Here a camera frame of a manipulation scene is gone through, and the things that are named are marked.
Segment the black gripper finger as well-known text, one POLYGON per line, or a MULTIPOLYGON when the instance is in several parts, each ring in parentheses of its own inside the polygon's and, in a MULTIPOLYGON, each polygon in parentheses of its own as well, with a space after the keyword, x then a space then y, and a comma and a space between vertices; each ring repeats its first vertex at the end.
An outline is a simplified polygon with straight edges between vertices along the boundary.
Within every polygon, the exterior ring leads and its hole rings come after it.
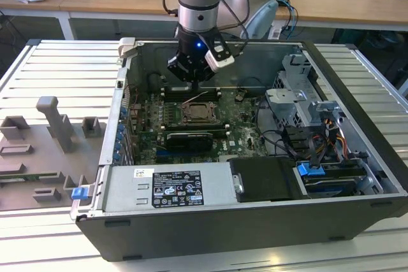
POLYGON ((196 90, 195 66, 189 55, 176 54, 168 60, 167 68, 180 81, 188 83, 192 91, 196 90))
POLYGON ((208 64, 199 65, 194 71, 194 91, 197 92, 201 83, 210 80, 214 76, 208 64))

